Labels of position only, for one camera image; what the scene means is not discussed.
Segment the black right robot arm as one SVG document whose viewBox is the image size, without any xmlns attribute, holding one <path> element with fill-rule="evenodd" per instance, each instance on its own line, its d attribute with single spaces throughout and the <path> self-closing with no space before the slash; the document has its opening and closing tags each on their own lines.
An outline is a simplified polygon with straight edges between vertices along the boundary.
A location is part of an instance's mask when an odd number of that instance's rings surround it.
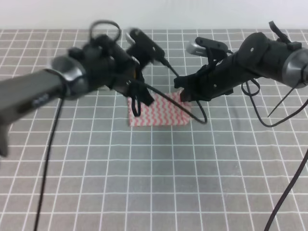
<svg viewBox="0 0 308 231">
<path fill-rule="evenodd" d="M 233 93 L 234 87 L 259 77 L 300 89 L 308 84 L 308 50 L 291 42 L 274 22 L 269 23 L 278 36 L 271 40 L 262 32 L 249 35 L 238 51 L 228 54 L 225 43 L 197 37 L 186 51 L 203 56 L 208 63 L 196 73 L 174 79 L 175 88 L 183 88 L 183 102 L 210 101 Z"/>
</svg>

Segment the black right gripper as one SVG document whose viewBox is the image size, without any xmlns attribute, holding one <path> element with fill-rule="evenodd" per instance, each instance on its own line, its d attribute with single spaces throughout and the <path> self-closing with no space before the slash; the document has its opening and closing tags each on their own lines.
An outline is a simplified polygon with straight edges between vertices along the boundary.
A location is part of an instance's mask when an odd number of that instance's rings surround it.
<svg viewBox="0 0 308 231">
<path fill-rule="evenodd" d="M 196 73 L 174 79 L 182 102 L 210 101 L 213 98 L 231 93 L 234 87 L 243 83 L 243 68 L 234 57 L 228 57 L 221 63 L 204 65 Z"/>
</svg>

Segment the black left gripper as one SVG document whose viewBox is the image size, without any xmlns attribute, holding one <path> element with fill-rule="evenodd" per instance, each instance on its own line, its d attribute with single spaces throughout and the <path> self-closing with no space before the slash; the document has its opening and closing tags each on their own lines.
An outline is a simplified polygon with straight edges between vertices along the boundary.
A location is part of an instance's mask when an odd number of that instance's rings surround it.
<svg viewBox="0 0 308 231">
<path fill-rule="evenodd" d="M 116 44 L 107 54 L 109 63 L 103 72 L 101 84 L 123 96 L 138 96 L 140 102 L 150 106 L 154 98 L 148 89 L 133 82 L 144 81 L 142 69 L 147 65 L 146 52 L 135 44 L 127 50 Z"/>
</svg>

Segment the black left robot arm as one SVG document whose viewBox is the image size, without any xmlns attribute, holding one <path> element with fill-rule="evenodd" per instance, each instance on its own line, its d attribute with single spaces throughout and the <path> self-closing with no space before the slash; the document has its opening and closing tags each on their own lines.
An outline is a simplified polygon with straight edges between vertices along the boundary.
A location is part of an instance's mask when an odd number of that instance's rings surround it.
<svg viewBox="0 0 308 231">
<path fill-rule="evenodd" d="M 102 86 L 151 105 L 142 69 L 153 60 L 154 42 L 133 30 L 132 45 L 122 49 L 107 35 L 90 38 L 82 48 L 70 48 L 49 68 L 0 83 L 0 154 L 8 155 L 8 127 L 56 98 L 77 99 Z"/>
</svg>

